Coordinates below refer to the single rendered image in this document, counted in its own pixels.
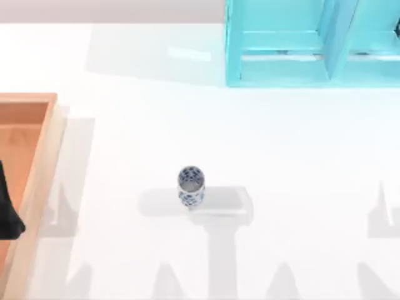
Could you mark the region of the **blue and white cup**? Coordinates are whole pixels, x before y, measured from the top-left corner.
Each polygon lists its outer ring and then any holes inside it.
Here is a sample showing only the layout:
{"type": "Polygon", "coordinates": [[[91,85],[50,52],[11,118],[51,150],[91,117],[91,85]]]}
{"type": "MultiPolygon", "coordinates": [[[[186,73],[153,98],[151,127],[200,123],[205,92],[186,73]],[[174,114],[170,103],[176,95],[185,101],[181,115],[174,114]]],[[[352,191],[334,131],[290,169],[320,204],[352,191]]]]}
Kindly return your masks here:
{"type": "Polygon", "coordinates": [[[178,197],[188,209],[199,206],[205,197],[205,176],[197,166],[183,167],[177,177],[178,197]]]}

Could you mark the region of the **shallow salmon-coloured box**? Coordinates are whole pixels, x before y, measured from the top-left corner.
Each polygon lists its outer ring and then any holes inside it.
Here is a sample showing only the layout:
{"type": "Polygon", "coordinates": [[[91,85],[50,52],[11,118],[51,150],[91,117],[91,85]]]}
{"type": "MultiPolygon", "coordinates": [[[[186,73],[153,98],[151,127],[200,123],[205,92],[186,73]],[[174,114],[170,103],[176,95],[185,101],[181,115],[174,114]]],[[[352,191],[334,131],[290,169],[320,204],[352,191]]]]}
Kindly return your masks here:
{"type": "Polygon", "coordinates": [[[66,127],[55,93],[0,92],[0,178],[26,230],[0,241],[0,300],[24,300],[66,127]]]}

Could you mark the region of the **light blue rack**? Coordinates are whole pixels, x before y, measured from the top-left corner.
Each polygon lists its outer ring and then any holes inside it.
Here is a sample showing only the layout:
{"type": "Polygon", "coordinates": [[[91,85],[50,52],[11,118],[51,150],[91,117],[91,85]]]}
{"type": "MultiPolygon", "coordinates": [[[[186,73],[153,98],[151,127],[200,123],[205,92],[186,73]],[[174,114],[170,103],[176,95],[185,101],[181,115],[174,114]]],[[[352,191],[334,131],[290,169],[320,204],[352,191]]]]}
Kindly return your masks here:
{"type": "Polygon", "coordinates": [[[225,0],[225,80],[400,88],[400,0],[225,0]]]}

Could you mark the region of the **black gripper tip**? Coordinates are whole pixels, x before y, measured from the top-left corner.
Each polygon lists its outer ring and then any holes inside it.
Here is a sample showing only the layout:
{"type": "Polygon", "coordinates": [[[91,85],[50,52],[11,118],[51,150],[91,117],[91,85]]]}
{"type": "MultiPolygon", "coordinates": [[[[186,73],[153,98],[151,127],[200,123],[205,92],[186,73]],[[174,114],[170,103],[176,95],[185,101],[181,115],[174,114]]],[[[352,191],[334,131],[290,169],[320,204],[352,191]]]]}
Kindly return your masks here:
{"type": "Polygon", "coordinates": [[[3,162],[0,161],[0,240],[16,240],[25,231],[26,226],[11,202],[3,162]]]}

